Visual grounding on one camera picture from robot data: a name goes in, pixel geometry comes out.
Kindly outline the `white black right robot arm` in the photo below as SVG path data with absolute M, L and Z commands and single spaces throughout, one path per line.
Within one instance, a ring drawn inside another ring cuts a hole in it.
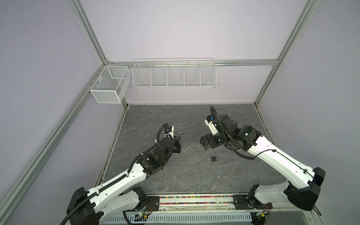
M 238 127 L 228 115 L 219 115 L 214 106 L 210 112 L 204 122 L 211 132 L 200 139 L 205 150 L 224 146 L 243 159 L 259 158 L 286 178 L 276 185 L 254 185 L 239 202 L 242 208 L 269 209 L 273 203 L 291 203 L 304 211 L 316 208 L 326 175 L 323 169 L 311 168 L 289 156 L 252 126 Z

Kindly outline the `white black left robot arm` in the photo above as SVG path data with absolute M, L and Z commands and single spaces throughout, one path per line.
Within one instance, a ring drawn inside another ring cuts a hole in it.
M 157 132 L 155 143 L 137 155 L 128 169 L 109 181 L 85 190 L 76 190 L 66 210 L 62 225 L 100 225 L 106 219 L 127 211 L 143 211 L 152 203 L 137 184 L 164 169 L 174 153 L 181 152 L 182 133 L 175 135 L 174 126 L 165 123 Z

